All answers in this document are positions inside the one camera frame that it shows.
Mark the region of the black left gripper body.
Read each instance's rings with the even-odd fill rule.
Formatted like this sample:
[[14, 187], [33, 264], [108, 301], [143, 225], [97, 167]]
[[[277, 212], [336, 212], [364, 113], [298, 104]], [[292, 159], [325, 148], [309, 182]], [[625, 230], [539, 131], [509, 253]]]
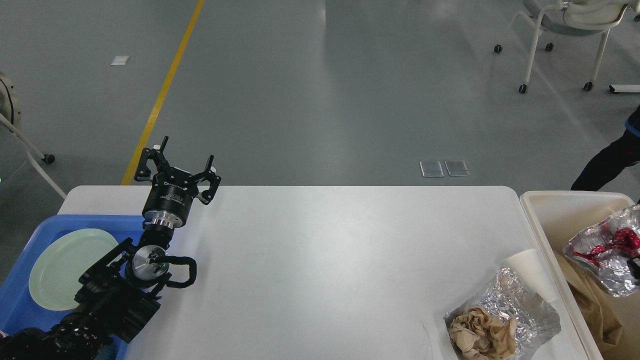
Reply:
[[183, 227], [199, 193], [198, 186], [189, 183], [191, 177], [190, 173], [156, 173], [142, 208], [144, 221], [171, 229]]

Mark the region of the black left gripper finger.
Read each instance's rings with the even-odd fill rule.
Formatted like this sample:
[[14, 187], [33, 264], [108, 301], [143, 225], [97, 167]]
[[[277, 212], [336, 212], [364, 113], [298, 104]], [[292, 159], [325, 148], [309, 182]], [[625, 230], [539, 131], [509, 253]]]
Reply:
[[169, 136], [164, 136], [159, 145], [152, 148], [145, 147], [135, 169], [135, 182], [162, 183], [173, 180], [173, 171], [164, 150], [169, 142]]
[[[210, 154], [206, 160], [205, 168], [189, 177], [189, 194], [193, 199], [198, 199], [203, 205], [208, 205], [214, 199], [222, 178], [217, 174], [214, 167], [215, 155]], [[200, 191], [199, 185], [208, 183], [208, 187]]]

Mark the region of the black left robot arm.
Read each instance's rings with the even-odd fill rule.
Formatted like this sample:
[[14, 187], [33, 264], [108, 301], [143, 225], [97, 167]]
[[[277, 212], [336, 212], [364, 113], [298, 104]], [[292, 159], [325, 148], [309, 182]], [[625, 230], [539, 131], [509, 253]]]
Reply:
[[50, 330], [19, 330], [1, 340], [3, 360], [94, 360], [114, 337], [130, 343], [160, 309], [160, 291], [186, 289], [198, 274], [195, 259], [169, 255], [176, 229], [183, 227], [195, 199], [208, 205], [222, 178], [210, 155], [205, 168], [192, 174], [171, 166], [159, 145], [143, 148], [134, 173], [150, 182], [142, 208], [142, 233], [106, 252], [78, 278], [77, 307]]

